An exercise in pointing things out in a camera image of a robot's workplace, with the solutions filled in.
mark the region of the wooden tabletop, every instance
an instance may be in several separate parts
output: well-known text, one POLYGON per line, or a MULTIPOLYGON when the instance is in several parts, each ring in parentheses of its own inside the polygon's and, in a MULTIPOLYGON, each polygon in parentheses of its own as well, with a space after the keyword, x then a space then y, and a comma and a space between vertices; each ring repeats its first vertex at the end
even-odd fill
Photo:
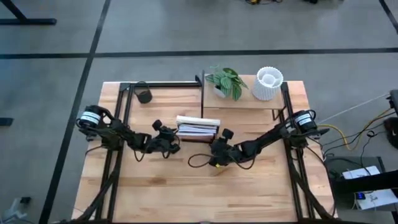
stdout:
MULTIPOLYGON (((307 110, 309 104, 303 82, 288 82, 294 111, 307 110)), ((119 83, 104 83, 99 105, 114 111, 119 83)), ((142 105, 134 97, 129 115, 131 129, 156 134, 151 125, 160 119, 175 128, 177 115, 200 117, 200 88, 153 88, 153 100, 142 105)), ((254 139, 276 124, 271 111, 262 108, 204 107, 204 118, 218 118, 221 129, 235 132, 230 144, 254 139)), ((319 155, 320 148, 309 141, 319 155)), ((100 145, 91 142, 89 148, 100 145)), ((114 222, 294 222, 294 201, 282 141, 264 148, 250 170, 235 164, 217 169, 205 166, 194 169, 187 160, 196 153, 210 152, 207 144, 182 142, 181 150, 163 159, 161 154, 147 154, 137 162, 133 151, 124 148, 114 222)), ((84 210, 98 193, 106 150, 90 152, 85 160, 75 208, 84 210)), ((201 164, 208 158, 197 158, 201 164)), ((311 191, 331 211, 333 197, 326 171, 309 151, 304 153, 311 191)), ((103 217, 108 210, 108 198, 103 217)), ((302 207, 305 210, 303 195, 302 207)), ((81 215, 74 210, 73 217, 81 215)))

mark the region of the green leaf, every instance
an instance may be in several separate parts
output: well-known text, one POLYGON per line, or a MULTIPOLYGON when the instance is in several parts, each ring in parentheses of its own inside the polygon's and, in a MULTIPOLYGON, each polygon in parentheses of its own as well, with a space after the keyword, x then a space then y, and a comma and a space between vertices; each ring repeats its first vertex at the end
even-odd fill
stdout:
POLYGON ((228 72, 225 72, 224 74, 225 74, 225 76, 228 77, 228 78, 234 78, 234 77, 236 77, 236 75, 232 75, 231 73, 228 73, 228 72))
POLYGON ((238 77, 238 78, 239 78, 239 81, 241 82, 241 85, 245 88, 248 88, 248 86, 245 84, 245 82, 242 80, 242 78, 241 77, 238 77))
POLYGON ((223 78, 221 79, 221 86, 223 86, 223 87, 225 87, 225 88, 227 88, 227 89, 232 88, 232 81, 231 81, 231 79, 228 78, 228 77, 223 77, 223 78))
POLYGON ((233 85, 232 87, 232 99, 237 101, 242 95, 242 88, 238 85, 233 85))
POLYGON ((227 89, 221 86, 221 91, 224 93, 225 96, 229 96, 231 94, 231 89, 227 89))
POLYGON ((231 78, 238 76, 238 73, 236 73, 232 68, 223 68, 223 71, 231 74, 231 78))
POLYGON ((213 76, 213 83, 215 84, 215 85, 221 85, 221 75, 219 75, 219 74, 214 74, 214 76, 213 76))
POLYGON ((232 79, 232 82, 233 82, 233 83, 236 83, 236 84, 238 84, 238 85, 240 85, 240 84, 242 83, 242 81, 239 79, 239 77, 234 77, 234 78, 232 79))
POLYGON ((207 75, 205 78, 206 78, 206 80, 207 80, 208 82, 210 82, 210 83, 214 83, 214 79, 213 79, 213 77, 214 77, 214 75, 213 75, 213 74, 211 74, 211 75, 207 75))

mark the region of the white ceramic planter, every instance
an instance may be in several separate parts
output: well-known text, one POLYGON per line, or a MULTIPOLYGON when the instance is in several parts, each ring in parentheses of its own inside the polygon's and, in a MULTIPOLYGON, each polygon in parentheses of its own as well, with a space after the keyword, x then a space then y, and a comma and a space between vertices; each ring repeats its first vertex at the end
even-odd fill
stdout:
POLYGON ((259 100, 271 100, 284 81, 282 73, 273 67, 264 67, 257 72, 252 94, 259 100))
POLYGON ((216 86, 213 87, 213 91, 217 96, 226 98, 226 95, 221 90, 217 89, 216 86))

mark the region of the concrete floor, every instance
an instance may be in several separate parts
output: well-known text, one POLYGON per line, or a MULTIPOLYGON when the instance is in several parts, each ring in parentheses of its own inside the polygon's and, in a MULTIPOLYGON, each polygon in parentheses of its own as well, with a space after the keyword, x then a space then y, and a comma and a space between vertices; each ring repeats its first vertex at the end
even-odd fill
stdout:
MULTIPOLYGON (((90 51, 104 0, 13 1, 27 16, 55 17, 58 23, 0 26, 0 54, 90 51)), ((398 16, 398 3, 386 2, 398 16)), ((3 6, 0 15, 12 17, 3 6)), ((96 52, 391 47, 398 47, 398 35, 377 0, 320 0, 317 5, 285 0, 263 6, 240 0, 112 0, 96 52)), ((193 80, 200 70, 217 64, 240 74, 273 66, 286 80, 305 82, 318 121, 351 134, 388 107, 378 98, 348 110, 398 87, 397 59, 398 53, 95 58, 80 111, 97 103, 105 81, 193 80)), ((0 210, 14 197, 30 195, 28 219, 38 222, 85 62, 86 58, 0 60, 0 117, 15 118, 11 127, 0 128, 0 210)), ((322 142, 335 138, 339 135, 331 131, 322 142)), ((75 130, 51 222, 70 218, 86 147, 75 130)), ((361 151, 341 147, 333 152, 358 156, 361 151)), ((398 152, 382 135, 371 141, 365 156, 381 156, 387 170, 398 169, 398 152)), ((394 222, 389 212, 342 208, 338 213, 344 220, 394 222)))

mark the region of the stack of books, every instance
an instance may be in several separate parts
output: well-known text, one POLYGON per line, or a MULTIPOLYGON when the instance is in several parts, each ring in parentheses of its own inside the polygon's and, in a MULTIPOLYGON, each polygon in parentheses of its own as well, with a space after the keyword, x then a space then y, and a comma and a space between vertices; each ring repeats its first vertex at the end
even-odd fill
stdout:
POLYGON ((220 124, 221 121, 218 119, 177 116, 176 135, 181 141, 211 143, 218 133, 220 124))

